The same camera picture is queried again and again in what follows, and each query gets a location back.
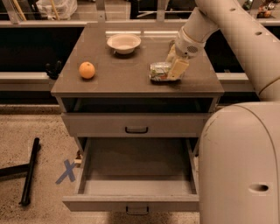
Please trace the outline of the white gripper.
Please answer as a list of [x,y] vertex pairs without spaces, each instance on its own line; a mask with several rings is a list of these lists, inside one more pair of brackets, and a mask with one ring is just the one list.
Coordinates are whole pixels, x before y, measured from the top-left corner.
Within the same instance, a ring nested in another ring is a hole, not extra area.
[[205,44],[205,42],[198,42],[189,37],[184,31],[184,28],[181,27],[175,38],[175,45],[171,46],[165,59],[166,62],[171,63],[167,79],[170,81],[178,80],[189,67],[188,59],[184,58],[196,57],[204,49]]

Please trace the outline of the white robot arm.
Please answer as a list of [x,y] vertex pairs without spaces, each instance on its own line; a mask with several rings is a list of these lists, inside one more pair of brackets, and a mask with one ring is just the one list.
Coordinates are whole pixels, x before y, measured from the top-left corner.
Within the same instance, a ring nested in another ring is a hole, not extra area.
[[227,106],[199,139],[199,223],[280,224],[280,40],[237,0],[195,0],[176,53],[220,30],[259,100]]

